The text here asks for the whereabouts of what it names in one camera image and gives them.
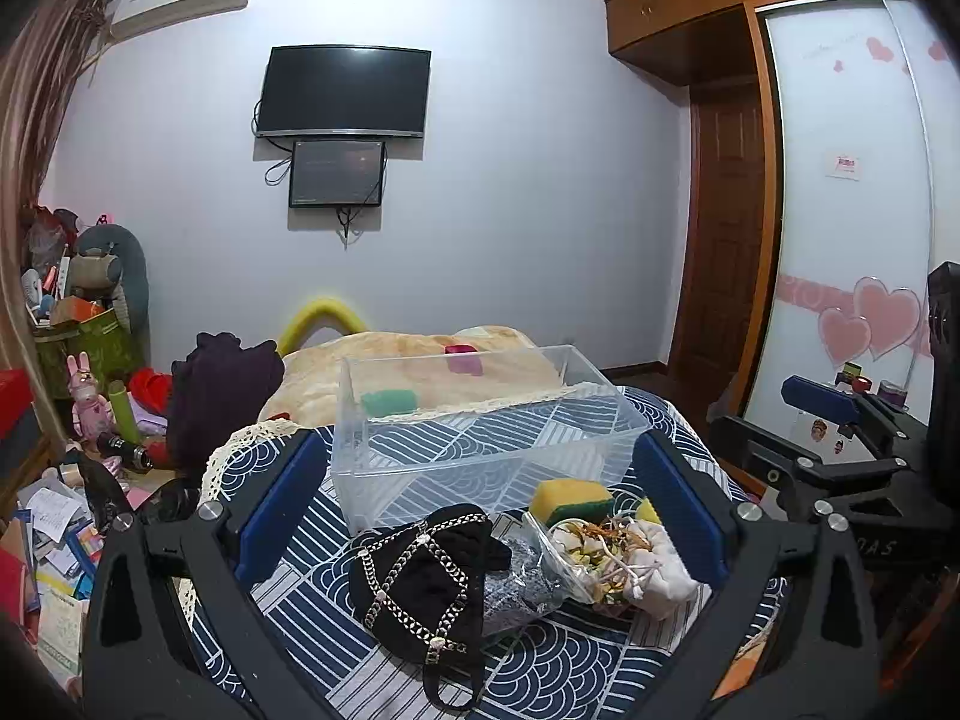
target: sponge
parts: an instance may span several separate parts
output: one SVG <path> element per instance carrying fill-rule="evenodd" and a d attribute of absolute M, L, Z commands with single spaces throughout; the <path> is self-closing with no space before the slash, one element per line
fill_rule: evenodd
<path fill-rule="evenodd" d="M 637 519 L 645 519 L 647 522 L 653 522 L 655 525 L 662 525 L 659 521 L 659 514 L 656 513 L 654 505 L 650 503 L 649 498 L 644 498 L 637 506 Z"/>
<path fill-rule="evenodd" d="M 536 486 L 530 514 L 547 528 L 570 517 L 599 525 L 613 514 L 613 495 L 599 482 L 550 479 Z"/>
<path fill-rule="evenodd" d="M 378 389 L 360 398 L 369 416 L 393 416 L 395 413 L 411 413 L 416 410 L 416 393 L 412 389 Z"/>

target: floor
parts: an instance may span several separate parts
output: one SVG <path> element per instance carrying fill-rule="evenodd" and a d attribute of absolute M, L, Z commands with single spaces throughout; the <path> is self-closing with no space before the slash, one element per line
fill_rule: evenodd
<path fill-rule="evenodd" d="M 671 377 L 667 373 L 636 373 L 628 375 L 611 375 L 610 380 L 613 384 L 624 386 L 636 386 L 640 389 L 646 389 L 654 395 L 658 395 L 665 400 L 669 400 L 677 410 L 683 415 L 687 422 L 697 431 L 697 435 L 707 441 L 707 407 L 710 405 L 710 399 L 699 394 L 689 384 L 684 381 Z M 724 471 L 733 476 L 740 486 L 760 499 L 765 492 L 766 485 L 759 480 L 745 474 L 742 470 L 728 463 L 724 458 L 717 458 Z"/>
<path fill-rule="evenodd" d="M 709 401 L 695 389 L 666 373 L 637 373 L 611 377 L 613 384 L 636 386 L 646 389 L 654 395 L 669 400 L 697 431 L 697 435 L 707 438 L 707 407 Z"/>

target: sliding wardrobe door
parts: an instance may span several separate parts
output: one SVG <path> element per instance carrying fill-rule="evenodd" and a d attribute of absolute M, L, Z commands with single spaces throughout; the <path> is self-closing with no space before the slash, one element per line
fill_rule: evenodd
<path fill-rule="evenodd" d="M 904 385 L 920 345 L 930 242 L 925 132 L 882 0 L 764 14 L 782 146 L 776 293 L 746 418 L 789 436 L 779 391 L 847 360 Z"/>
<path fill-rule="evenodd" d="M 960 263 L 960 76 L 947 47 L 923 11 L 906 0 L 886 1 L 906 54 L 923 113 L 923 129 L 933 189 L 930 269 L 944 261 Z M 907 405 L 928 420 L 933 360 L 922 323 L 920 354 L 908 382 Z"/>

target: small monitor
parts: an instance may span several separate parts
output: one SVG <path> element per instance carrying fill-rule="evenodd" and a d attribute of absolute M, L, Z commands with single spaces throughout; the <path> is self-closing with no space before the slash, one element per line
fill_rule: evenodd
<path fill-rule="evenodd" d="M 384 153 L 383 141 L 295 141 L 290 207 L 378 206 Z"/>

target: screw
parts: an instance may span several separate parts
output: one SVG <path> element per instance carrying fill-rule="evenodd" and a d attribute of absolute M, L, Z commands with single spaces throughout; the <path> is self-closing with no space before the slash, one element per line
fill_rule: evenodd
<path fill-rule="evenodd" d="M 844 517 L 843 514 L 837 514 L 836 512 L 827 517 L 827 525 L 839 533 L 843 533 L 843 531 L 846 531 L 846 529 L 850 526 L 850 524 L 847 522 L 847 518 Z"/>
<path fill-rule="evenodd" d="M 197 514 L 205 522 L 213 522 L 224 513 L 224 505 L 220 501 L 206 501 L 197 508 Z"/>
<path fill-rule="evenodd" d="M 117 516 L 113 518 L 113 526 L 120 532 L 129 530 L 133 527 L 133 515 L 130 514 L 130 512 L 117 514 Z"/>
<path fill-rule="evenodd" d="M 752 501 L 744 501 L 736 507 L 736 514 L 740 519 L 745 519 L 747 522 L 757 522 L 760 517 L 763 517 L 763 509 L 760 509 Z"/>

